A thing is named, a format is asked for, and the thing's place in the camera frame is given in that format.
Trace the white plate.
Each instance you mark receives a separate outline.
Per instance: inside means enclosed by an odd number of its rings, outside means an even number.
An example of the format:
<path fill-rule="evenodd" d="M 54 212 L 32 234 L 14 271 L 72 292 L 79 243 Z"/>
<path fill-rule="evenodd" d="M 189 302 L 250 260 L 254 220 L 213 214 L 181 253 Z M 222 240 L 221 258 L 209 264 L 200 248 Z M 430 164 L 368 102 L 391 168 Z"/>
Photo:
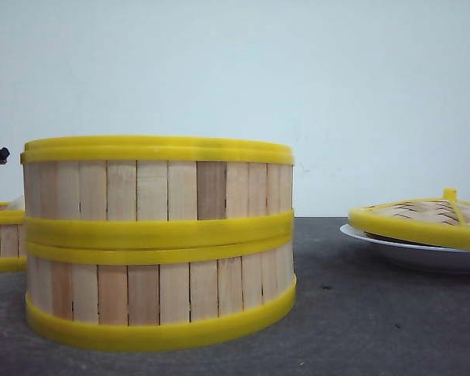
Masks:
<path fill-rule="evenodd" d="M 470 274 L 470 251 L 442 248 L 401 240 L 382 240 L 368 236 L 349 224 L 339 230 L 346 236 L 362 241 L 367 249 L 399 266 L 449 274 Z"/>

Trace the bamboo steamer basket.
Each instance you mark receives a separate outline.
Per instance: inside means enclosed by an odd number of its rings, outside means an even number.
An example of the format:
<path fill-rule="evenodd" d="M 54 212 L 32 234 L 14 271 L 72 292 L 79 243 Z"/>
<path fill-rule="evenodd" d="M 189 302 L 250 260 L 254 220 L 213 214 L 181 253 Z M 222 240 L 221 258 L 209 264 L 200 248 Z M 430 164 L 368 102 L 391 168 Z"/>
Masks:
<path fill-rule="evenodd" d="M 23 220 L 23 209 L 10 209 L 9 202 L 0 202 L 0 273 L 26 269 Z"/>
<path fill-rule="evenodd" d="M 291 239 L 287 146 L 74 136 L 31 141 L 20 160 L 34 253 L 134 263 L 148 252 L 244 255 Z"/>
<path fill-rule="evenodd" d="M 83 349 L 187 349 L 244 337 L 295 303 L 293 248 L 193 263 L 29 263 L 26 313 L 41 336 Z"/>

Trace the yellow-rimmed bamboo steamer lid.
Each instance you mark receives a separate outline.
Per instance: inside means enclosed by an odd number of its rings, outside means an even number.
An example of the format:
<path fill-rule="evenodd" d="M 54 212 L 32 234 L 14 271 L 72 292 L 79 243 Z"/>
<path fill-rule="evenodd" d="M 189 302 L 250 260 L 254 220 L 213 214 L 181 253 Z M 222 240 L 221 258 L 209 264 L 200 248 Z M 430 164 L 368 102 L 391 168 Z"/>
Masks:
<path fill-rule="evenodd" d="M 366 233 L 470 251 L 470 201 L 454 188 L 441 197 L 352 208 L 349 225 Z"/>

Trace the large white bun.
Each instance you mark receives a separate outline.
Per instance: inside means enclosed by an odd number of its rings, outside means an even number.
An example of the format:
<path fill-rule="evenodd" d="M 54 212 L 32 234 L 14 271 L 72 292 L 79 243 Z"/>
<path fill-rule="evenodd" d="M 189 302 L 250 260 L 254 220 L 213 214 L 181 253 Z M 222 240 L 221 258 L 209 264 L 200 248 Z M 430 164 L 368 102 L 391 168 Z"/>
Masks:
<path fill-rule="evenodd" d="M 11 201 L 8 206 L 7 210 L 10 211 L 24 211 L 25 210 L 25 198 L 24 196 L 19 196 L 18 198 Z"/>

